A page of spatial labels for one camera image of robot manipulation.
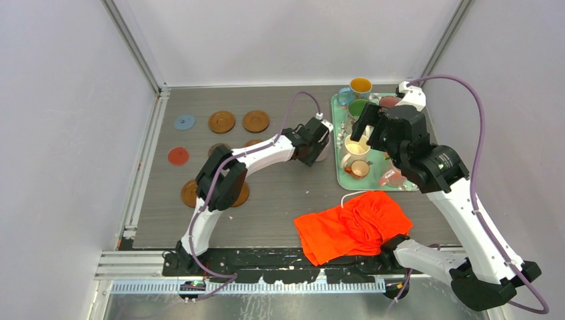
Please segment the lilac ceramic mug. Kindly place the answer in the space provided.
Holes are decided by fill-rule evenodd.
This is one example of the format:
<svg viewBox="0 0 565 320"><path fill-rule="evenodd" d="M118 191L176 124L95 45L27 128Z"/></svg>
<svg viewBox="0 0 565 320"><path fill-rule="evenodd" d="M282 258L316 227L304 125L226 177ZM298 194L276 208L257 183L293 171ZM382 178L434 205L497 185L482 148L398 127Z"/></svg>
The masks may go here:
<svg viewBox="0 0 565 320"><path fill-rule="evenodd" d="M320 154L316 158L316 162L324 161L328 157L329 149L331 147L331 139L332 139L332 135L330 133L328 133L326 135L325 140L324 140L324 148L322 149L322 151L320 152Z"/></svg>

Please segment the cream white mug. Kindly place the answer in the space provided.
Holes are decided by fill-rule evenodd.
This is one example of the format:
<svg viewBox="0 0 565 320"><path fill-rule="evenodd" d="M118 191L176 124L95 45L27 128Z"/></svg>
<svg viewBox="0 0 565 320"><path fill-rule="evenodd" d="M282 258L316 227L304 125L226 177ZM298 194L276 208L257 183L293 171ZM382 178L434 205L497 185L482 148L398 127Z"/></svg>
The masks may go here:
<svg viewBox="0 0 565 320"><path fill-rule="evenodd" d="M357 160L366 160L370 151L368 136L361 135L358 141L352 140L352 135L347 135L343 143L344 151L340 160L340 168L345 168Z"/></svg>

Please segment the small tan cup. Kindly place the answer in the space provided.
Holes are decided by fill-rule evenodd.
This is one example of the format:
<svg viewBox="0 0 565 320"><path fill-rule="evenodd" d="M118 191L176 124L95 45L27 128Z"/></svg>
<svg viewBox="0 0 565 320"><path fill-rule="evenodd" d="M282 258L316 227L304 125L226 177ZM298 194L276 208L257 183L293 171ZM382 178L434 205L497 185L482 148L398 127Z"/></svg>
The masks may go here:
<svg viewBox="0 0 565 320"><path fill-rule="evenodd" d="M370 164L363 160L356 160L347 165L344 172L353 179L364 179L370 173Z"/></svg>

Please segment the dark walnut round coaster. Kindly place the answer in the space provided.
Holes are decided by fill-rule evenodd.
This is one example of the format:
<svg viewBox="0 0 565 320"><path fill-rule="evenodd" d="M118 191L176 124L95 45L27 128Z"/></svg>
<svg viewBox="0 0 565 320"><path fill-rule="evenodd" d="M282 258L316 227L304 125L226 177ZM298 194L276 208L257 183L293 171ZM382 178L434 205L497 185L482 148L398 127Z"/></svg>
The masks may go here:
<svg viewBox="0 0 565 320"><path fill-rule="evenodd" d="M215 150L216 148L221 147L221 146L223 146L223 147L225 147L225 148L227 148L227 149L231 149L231 146L228 145L228 144L226 144L226 143L215 143L214 145L212 145L212 146L209 148L209 150L208 150L208 157L210 157L210 156L213 154L213 152L214 152L214 150Z"/></svg>

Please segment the red round coaster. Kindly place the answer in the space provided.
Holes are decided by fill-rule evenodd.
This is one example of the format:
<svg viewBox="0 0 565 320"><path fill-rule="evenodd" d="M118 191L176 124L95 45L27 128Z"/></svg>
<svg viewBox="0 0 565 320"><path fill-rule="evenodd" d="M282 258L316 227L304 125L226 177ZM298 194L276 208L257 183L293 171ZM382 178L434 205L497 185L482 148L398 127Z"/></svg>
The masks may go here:
<svg viewBox="0 0 565 320"><path fill-rule="evenodd" d="M183 166L189 161L190 155L184 147L174 147L169 151L167 159L174 166Z"/></svg>

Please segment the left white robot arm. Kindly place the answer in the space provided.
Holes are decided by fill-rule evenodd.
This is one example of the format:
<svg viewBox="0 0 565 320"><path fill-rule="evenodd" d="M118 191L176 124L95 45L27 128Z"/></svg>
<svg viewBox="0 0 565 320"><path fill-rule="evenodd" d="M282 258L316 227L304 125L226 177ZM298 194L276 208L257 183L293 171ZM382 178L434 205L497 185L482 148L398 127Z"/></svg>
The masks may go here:
<svg viewBox="0 0 565 320"><path fill-rule="evenodd" d="M281 129L270 139L250 147L215 148L195 179L195 211L175 247L179 267L188 275L197 275L204 269L202 254L209 248L217 221L235 204L249 175L293 160L312 166L328 145L333 130L333 124L318 114L304 125Z"/></svg>

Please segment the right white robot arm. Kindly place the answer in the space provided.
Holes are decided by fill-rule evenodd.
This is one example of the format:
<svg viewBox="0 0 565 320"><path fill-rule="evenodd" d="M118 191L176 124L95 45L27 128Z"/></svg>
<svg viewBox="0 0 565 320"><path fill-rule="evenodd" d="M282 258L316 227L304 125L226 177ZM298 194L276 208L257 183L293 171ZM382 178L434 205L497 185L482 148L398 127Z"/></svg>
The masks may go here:
<svg viewBox="0 0 565 320"><path fill-rule="evenodd" d="M367 145L385 152L402 176L432 201L464 247L462 254L449 254L395 235L381 247L386 271L423 272L449 285L474 311L511 302L520 286L540 276L539 266L513 254L497 232L471 193L469 172L458 153L431 142L422 112L411 105L384 109L368 102L352 127L352 140L361 140L367 131Z"/></svg>

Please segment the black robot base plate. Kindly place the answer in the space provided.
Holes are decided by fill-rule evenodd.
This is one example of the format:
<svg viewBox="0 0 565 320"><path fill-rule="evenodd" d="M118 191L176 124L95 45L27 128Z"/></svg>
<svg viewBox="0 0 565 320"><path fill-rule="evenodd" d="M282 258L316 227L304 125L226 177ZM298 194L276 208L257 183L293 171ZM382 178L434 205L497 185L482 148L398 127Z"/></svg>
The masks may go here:
<svg viewBox="0 0 565 320"><path fill-rule="evenodd" d="M324 277L329 284L370 283L377 276L404 279L406 269L395 268L377 256L344 256L313 265L297 247L210 248L199 256L205 271L183 249L163 253L165 277L202 277L215 283L227 280L212 275L236 275L236 283L313 283Z"/></svg>

